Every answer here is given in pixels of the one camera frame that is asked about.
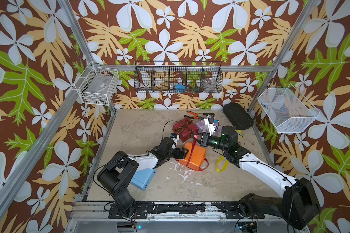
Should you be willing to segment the red ribbon bow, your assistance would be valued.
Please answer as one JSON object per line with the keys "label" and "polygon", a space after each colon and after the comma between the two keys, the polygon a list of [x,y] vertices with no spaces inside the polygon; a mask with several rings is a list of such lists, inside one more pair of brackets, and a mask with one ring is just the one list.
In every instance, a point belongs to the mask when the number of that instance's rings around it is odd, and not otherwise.
{"label": "red ribbon bow", "polygon": [[186,157],[186,167],[194,171],[204,171],[209,167],[209,161],[206,158],[206,149],[197,145],[197,140],[193,139],[189,156]]}

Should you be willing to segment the orange gift box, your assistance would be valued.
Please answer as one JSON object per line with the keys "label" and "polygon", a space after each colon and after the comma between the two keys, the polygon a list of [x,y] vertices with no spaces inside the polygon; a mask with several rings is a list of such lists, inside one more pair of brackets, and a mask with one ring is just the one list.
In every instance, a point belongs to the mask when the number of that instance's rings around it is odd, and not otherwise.
{"label": "orange gift box", "polygon": [[187,142],[184,146],[188,149],[188,153],[185,159],[180,159],[179,163],[194,170],[194,171],[204,171],[208,168],[209,162],[206,158],[207,150],[201,146],[197,146],[191,142]]}

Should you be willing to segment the yellow ribbon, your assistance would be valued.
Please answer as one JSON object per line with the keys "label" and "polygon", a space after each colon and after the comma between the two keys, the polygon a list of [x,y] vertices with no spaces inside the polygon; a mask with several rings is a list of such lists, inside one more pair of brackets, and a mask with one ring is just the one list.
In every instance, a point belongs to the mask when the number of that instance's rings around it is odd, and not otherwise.
{"label": "yellow ribbon", "polygon": [[[244,133],[242,130],[235,130],[238,138],[244,138]],[[217,172],[223,172],[229,165],[229,161],[224,156],[220,156],[215,164],[215,170]]]}

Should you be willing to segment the blue gift box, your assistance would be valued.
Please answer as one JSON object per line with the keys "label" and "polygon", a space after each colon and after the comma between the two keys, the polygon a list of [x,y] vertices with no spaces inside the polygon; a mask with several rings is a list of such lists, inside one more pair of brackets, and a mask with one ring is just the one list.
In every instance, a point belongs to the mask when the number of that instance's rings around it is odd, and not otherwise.
{"label": "blue gift box", "polygon": [[156,169],[145,169],[136,171],[130,183],[136,188],[145,191],[149,186],[150,182],[152,181],[155,173]]}

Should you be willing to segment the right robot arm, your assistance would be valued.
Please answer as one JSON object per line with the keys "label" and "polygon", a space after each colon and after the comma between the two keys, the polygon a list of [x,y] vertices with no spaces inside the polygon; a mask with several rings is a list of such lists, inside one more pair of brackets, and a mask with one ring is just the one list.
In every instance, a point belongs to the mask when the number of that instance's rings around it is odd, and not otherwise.
{"label": "right robot arm", "polygon": [[263,162],[239,143],[239,133],[233,126],[224,126],[220,137],[197,133],[192,138],[202,147],[221,150],[230,164],[254,175],[278,194],[277,198],[245,195],[239,201],[242,216],[277,216],[301,230],[320,213],[320,203],[311,182],[305,178],[296,179]]}

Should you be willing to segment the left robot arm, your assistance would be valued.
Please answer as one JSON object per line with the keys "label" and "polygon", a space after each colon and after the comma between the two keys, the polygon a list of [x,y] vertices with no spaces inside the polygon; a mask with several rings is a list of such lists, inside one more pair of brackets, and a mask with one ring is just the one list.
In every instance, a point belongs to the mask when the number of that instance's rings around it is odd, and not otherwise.
{"label": "left robot arm", "polygon": [[129,218],[133,216],[136,201],[128,191],[128,185],[137,171],[156,169],[170,159],[184,159],[190,154],[186,148],[177,147],[177,139],[165,137],[158,146],[140,155],[117,152],[97,174],[97,181],[113,197],[118,213]]}

